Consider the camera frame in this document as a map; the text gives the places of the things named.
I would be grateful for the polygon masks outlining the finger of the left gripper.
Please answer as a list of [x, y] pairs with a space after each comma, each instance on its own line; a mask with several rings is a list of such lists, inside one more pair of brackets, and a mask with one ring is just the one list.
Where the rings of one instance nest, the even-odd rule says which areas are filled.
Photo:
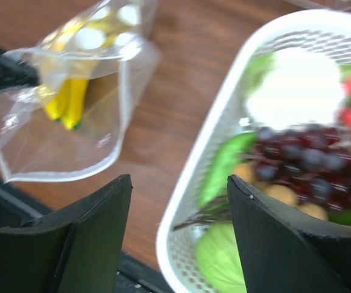
[[36, 69], [22, 61], [0, 55], [0, 93], [40, 84]]

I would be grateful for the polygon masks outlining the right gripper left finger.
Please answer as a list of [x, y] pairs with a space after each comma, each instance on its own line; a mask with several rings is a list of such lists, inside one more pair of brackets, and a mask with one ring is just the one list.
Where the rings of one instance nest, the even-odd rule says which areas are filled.
[[120, 175], [28, 226], [0, 228], [0, 292], [112, 292], [131, 193]]

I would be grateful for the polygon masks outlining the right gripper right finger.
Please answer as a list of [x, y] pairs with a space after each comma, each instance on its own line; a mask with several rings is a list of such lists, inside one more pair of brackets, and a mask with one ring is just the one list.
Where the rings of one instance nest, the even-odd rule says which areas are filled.
[[351, 292], [351, 227], [311, 217], [228, 177], [248, 292]]

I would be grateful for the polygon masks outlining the yellow banana bunch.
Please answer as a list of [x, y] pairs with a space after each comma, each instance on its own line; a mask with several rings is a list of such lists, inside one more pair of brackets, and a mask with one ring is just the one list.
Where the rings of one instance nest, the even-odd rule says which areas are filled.
[[67, 79], [55, 97], [43, 107], [47, 116], [61, 121], [67, 130], [78, 129], [88, 84], [88, 79]]

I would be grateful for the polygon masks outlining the clear zip top bag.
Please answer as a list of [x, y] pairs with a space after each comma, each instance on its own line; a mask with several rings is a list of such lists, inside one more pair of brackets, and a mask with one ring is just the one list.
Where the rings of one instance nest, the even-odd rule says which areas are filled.
[[100, 1], [35, 46], [6, 56], [33, 66], [39, 85], [0, 91], [5, 182], [93, 176], [119, 157], [158, 63], [149, 41], [157, 1]]

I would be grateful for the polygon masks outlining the toy cauliflower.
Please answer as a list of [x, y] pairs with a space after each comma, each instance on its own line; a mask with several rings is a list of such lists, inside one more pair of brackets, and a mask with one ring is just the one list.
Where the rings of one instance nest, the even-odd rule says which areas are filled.
[[338, 64], [302, 48], [251, 60], [243, 80], [246, 113], [254, 124], [276, 131], [308, 123], [335, 125], [346, 99]]

